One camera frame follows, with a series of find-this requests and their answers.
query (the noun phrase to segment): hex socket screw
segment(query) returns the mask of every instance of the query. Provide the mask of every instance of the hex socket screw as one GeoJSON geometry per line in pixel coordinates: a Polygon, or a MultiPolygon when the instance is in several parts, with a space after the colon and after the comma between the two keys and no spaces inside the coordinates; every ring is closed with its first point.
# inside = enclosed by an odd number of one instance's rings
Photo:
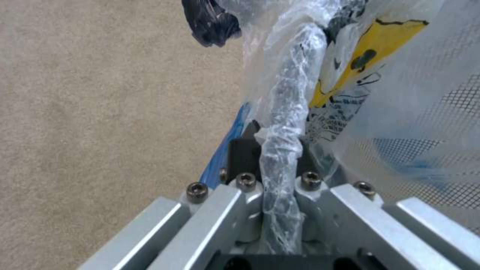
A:
{"type": "Polygon", "coordinates": [[[357,181],[353,184],[353,187],[358,189],[358,191],[360,191],[369,199],[373,199],[373,196],[377,194],[377,192],[375,191],[375,188],[369,182],[357,181]]]}
{"type": "Polygon", "coordinates": [[[253,191],[255,190],[255,186],[257,185],[255,175],[249,172],[239,173],[235,180],[237,183],[237,188],[239,188],[243,192],[253,191]]]}
{"type": "Polygon", "coordinates": [[[221,168],[218,176],[220,177],[220,182],[225,184],[227,182],[227,169],[221,168]]]}
{"type": "Polygon", "coordinates": [[[187,199],[191,203],[203,203],[208,197],[208,186],[201,182],[193,182],[187,187],[187,199]]]}
{"type": "Polygon", "coordinates": [[[315,191],[320,188],[322,178],[316,172],[304,172],[301,175],[301,187],[307,191],[315,191]]]}

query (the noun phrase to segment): black hole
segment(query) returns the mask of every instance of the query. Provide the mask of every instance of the black hole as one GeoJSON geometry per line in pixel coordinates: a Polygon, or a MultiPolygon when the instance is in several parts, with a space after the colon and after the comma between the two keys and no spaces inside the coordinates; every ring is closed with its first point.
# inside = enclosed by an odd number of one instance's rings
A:
{"type": "Polygon", "coordinates": [[[240,179],[242,179],[242,180],[250,180],[251,178],[252,178],[252,177],[251,177],[250,175],[248,175],[248,174],[242,174],[242,175],[240,176],[240,179]]]}
{"type": "Polygon", "coordinates": [[[372,191],[372,189],[370,188],[370,186],[367,185],[367,184],[365,184],[365,183],[360,183],[360,184],[359,184],[359,189],[365,190],[365,191],[372,191]]]}
{"type": "Polygon", "coordinates": [[[314,172],[308,172],[307,177],[314,180],[318,179],[318,175],[314,172]]]}
{"type": "Polygon", "coordinates": [[[338,258],[333,262],[334,270],[361,270],[360,267],[350,258],[338,258]]]}
{"type": "Polygon", "coordinates": [[[201,184],[196,184],[192,187],[192,191],[197,193],[197,192],[201,192],[203,191],[204,189],[204,186],[202,186],[201,184]]]}
{"type": "Polygon", "coordinates": [[[251,270],[252,266],[247,259],[242,257],[233,257],[227,261],[224,270],[251,270]]]}

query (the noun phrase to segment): clear plastic wrap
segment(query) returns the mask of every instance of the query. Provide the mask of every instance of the clear plastic wrap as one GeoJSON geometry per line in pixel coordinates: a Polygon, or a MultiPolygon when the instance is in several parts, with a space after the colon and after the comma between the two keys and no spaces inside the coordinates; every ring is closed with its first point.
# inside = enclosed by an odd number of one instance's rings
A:
{"type": "Polygon", "coordinates": [[[220,1],[245,38],[249,119],[262,127],[264,222],[260,253],[301,252],[303,217],[294,198],[299,137],[305,131],[326,49],[323,29],[339,1],[220,1]]]}
{"type": "Polygon", "coordinates": [[[478,1],[217,2],[244,37],[240,122],[262,127],[260,252],[301,252],[305,129],[327,178],[340,165],[387,202],[417,196],[480,233],[478,1]]]}

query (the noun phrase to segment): black object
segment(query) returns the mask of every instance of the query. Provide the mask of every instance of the black object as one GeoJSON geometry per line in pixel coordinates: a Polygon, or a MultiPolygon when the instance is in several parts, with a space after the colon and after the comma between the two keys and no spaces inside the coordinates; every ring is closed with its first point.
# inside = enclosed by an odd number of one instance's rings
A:
{"type": "Polygon", "coordinates": [[[206,270],[380,270],[356,256],[217,254],[206,270]]]}
{"type": "MultiPolygon", "coordinates": [[[[262,181],[259,163],[262,147],[253,136],[259,130],[260,125],[257,121],[253,120],[247,125],[240,138],[230,141],[227,155],[226,184],[243,172],[252,173],[255,175],[257,181],[262,181]]],[[[318,173],[308,146],[302,140],[300,140],[300,142],[302,143],[303,152],[302,156],[298,159],[296,176],[301,176],[304,172],[318,173]]]]}
{"type": "Polygon", "coordinates": [[[241,34],[238,19],[214,0],[182,0],[181,3],[192,36],[203,46],[221,47],[231,36],[241,34]]]}

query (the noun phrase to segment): yellow printed label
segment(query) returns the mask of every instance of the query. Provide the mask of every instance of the yellow printed label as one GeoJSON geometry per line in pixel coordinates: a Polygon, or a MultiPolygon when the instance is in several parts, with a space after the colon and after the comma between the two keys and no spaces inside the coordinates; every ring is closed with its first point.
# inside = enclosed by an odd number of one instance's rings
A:
{"type": "Polygon", "coordinates": [[[347,80],[392,54],[427,24],[426,21],[419,20],[406,22],[375,20],[370,28],[360,37],[348,66],[335,86],[331,90],[327,90],[322,89],[321,81],[317,83],[310,108],[322,107],[331,96],[341,89],[347,80]]]}

